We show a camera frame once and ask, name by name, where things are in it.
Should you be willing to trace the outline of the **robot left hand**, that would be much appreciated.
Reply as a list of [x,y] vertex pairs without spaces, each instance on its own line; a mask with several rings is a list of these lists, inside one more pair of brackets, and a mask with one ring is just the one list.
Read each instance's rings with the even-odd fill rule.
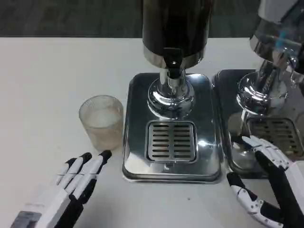
[[72,228],[90,199],[102,167],[111,158],[105,150],[85,153],[64,163],[48,185],[38,188],[19,213],[22,228]]

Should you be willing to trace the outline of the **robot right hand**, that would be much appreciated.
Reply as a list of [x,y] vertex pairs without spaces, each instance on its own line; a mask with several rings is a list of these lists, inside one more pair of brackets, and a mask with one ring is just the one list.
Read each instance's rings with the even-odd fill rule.
[[254,220],[268,228],[304,226],[304,162],[292,161],[271,142],[253,135],[241,137],[267,173],[278,207],[250,191],[236,172],[227,173],[239,204]]

